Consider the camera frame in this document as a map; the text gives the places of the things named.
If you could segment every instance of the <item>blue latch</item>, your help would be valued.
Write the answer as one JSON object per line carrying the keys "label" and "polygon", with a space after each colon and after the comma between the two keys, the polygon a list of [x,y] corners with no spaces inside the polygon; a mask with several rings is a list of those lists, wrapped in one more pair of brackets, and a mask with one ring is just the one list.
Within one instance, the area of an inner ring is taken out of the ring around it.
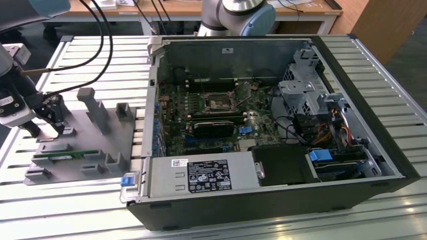
{"label": "blue latch", "polygon": [[248,134],[251,132],[252,132],[252,127],[251,126],[239,128],[239,134]]}
{"label": "blue latch", "polygon": [[121,187],[130,187],[134,185],[134,176],[124,176],[120,181]]}
{"label": "blue latch", "polygon": [[311,161],[331,161],[332,156],[329,150],[327,149],[315,149],[308,153]]}

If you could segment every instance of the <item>aluminum work table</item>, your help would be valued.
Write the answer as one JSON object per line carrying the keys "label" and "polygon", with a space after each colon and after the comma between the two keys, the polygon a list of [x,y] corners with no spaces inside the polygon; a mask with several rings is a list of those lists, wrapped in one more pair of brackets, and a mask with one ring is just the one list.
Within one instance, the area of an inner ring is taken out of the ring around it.
{"label": "aluminum work table", "polygon": [[[22,184],[37,148],[24,130],[13,128],[0,150],[0,239],[421,239],[427,237],[427,115],[359,40],[345,35],[321,37],[373,112],[412,162],[421,179],[396,192],[375,196],[352,209],[247,222],[148,231],[118,200],[120,178],[46,185]],[[148,86],[146,36],[116,36],[110,66],[90,85],[105,107],[129,102],[137,107],[132,170],[141,152]],[[61,42],[48,67],[78,64],[97,49],[98,37]],[[53,91],[89,81],[108,56],[88,66],[45,73],[37,84]],[[62,94],[70,110],[82,109],[77,91]]]}

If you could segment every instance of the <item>warning label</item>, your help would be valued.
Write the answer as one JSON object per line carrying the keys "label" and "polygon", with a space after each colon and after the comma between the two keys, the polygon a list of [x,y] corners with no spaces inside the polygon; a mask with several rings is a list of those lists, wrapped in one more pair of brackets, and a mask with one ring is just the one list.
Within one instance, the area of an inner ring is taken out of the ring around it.
{"label": "warning label", "polygon": [[232,180],[225,159],[188,162],[186,170],[188,191],[192,194],[232,189]]}

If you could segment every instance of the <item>white sticker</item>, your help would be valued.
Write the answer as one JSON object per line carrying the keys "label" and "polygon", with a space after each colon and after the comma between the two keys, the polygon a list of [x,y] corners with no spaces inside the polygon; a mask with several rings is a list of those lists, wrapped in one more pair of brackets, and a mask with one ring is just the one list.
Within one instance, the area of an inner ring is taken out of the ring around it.
{"label": "white sticker", "polygon": [[235,51],[233,48],[223,48],[223,49],[221,49],[221,53],[223,53],[223,54],[232,54],[233,51]]}
{"label": "white sticker", "polygon": [[137,15],[137,12],[130,12],[130,11],[120,11],[118,12],[120,15]]}
{"label": "white sticker", "polygon": [[186,167],[188,159],[172,159],[172,167]]}
{"label": "white sticker", "polygon": [[1,106],[1,107],[2,107],[4,105],[10,104],[10,103],[13,103],[13,97],[12,97],[12,96],[8,96],[8,97],[0,99],[0,106]]}

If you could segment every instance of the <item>motherboard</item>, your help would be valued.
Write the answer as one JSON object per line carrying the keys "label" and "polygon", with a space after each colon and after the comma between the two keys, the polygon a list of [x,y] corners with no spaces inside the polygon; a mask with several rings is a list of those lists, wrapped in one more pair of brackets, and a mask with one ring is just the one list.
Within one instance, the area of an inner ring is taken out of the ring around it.
{"label": "motherboard", "polygon": [[166,156],[245,152],[280,143],[269,113],[272,87],[259,79],[162,82],[158,102]]}

